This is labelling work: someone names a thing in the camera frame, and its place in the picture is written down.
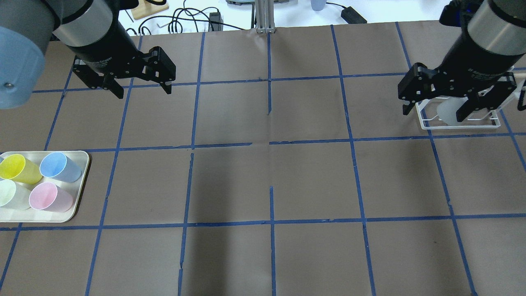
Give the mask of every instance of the white plate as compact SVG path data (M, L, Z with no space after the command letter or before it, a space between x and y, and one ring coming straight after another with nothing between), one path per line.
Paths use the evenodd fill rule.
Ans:
M12 154L21 154L27 159L31 160L32 162L36 163L37 165L40 165L40 162L47 154L50 154L54 151L11 151L11 152L5 152L4 154L1 154L0 156L2 158L6 158L9 155ZM56 185L58 185L60 188L67 191L69 194L73 196L74 203L69 210L62 213L55 213L55 212L46 212L46 211L40 211L35 210L32 208L29 208L27 210L11 210L11 209L4 209L0 208L0 222L43 222L43 223L62 223L66 222L69 219L75 215L78 201L80 200L80 194L82 193L82 188L84 186L84 182L86 181L86 176L89 168L89 162L90 158L89 155L84 151L61 151L64 153L67 157L69 157L72 161L74 161L81 169L82 174L80 175L80 178L78 178L77 181L74 183L67 183L62 182L58 180L54 180L51 178L43 177L42 180L40 180L38 183L34 185L19 183L23 187L28 188L29 190L32 190L36 185L42 183L42 182L52 182Z

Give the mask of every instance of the white floor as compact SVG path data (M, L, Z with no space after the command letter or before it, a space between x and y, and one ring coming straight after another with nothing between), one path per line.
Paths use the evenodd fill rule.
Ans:
M382 22L407 22L426 21L438 19L440 13L449 0L329 0L329 2L352 6L369 23ZM168 0L170 8L156 15L171 15L176 8L183 6L183 0ZM232 5L226 0L186 0L186 7L204 9L206 7L217 7L226 24L249 29L252 6L250 4ZM274 14L277 27L304 27L345 24L340 17L342 8L336 5L326 4L324 9L315 12L310 7L310 0L289 0L289 2L275 3ZM206 13L214 12L214 9L206 10ZM123 11L120 13L119 21L124 28L137 30L143 20L134 20ZM170 21L169 18L155 18L147 21L145 26L152 34L167 34L167 28L158 28L157 24L163 25ZM192 21L182 21L183 32L195 32L196 28ZM200 22L199 31L206 31L208 23Z

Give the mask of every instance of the metal bracket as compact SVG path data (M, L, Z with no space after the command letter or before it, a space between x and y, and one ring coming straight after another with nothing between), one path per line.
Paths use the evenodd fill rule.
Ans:
M255 0L257 27L259 34L274 33L274 0Z

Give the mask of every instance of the cup rim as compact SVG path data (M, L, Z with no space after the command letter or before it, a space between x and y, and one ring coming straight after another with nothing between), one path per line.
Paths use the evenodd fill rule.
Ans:
M58 172L57 174L55 175L45 175L43 172L42 172L42 164L46 161L46 159L48 158L48 156L50 155L53 155L53 154L58 154L61 156L62 160L64 160L64 165L62 166L62 169L60 170L60 172ZM53 177L56 177L58 175L60 175L62 172L64 172L64 169L66 169L66 165L67 165L67 156L62 153L62 152L59 152L59 151L56 151L56 152L52 152L50 154L47 154L43 159L42 161L40 162L40 165L38 166L38 170L40 171L40 174L46 178L53 178Z
M51 201L51 203L49 203L49 205L43 207L43 208L35 208L32 203L31 203L31 196L33 195L33 193L35 192L35 190L39 187L42 187L42 186L49 186L49 185L52 185L53 186L53 200ZM50 207L54 202L55 200L57 199L57 196L58 196L58 186L55 184L55 183L52 183L52 182L43 182L43 183L40 183L39 185L36 185L35 188L33 188L33 190L31 190L31 193L29 194L29 205L34 208L35 210L45 210L47 209L48 207Z
M16 178L16 177L18 177L20 174L22 174L24 168L26 167L26 164L27 164L26 157L23 156L23 155L21 155L21 154L19 154L19 153L11 154L11 155L9 155L8 157L4 158L4 160L2 160L2 162L0 162L0 167L2 167L2 164L3 164L4 166L7 166L7 164L5 164L5 163L6 163L5 161L8 160L10 157L14 157L14 156L16 156L16 157L22 157L22 160L24 161L24 166L23 166L22 169L18 172L18 174L14 175L14 176L12 176L12 177L10 177L10 178L3 178L4 180L13 180L14 178Z
M15 183L15 181L13 181L13 180L9 180L9 179L4 179L4 180L1 180L1 181L0 181L0 183L2 183L2 182L4 182L4 183L9 183L12 187L14 186L14 187L15 187L15 190L16 190L16 183ZM10 203L10 202L13 200L14 197L15 197L15 195L13 194L13 196L11 196L11 198L10 198L6 203L4 203L4 204L0 204L0 206L5 206L5 205L7 205L8 203Z

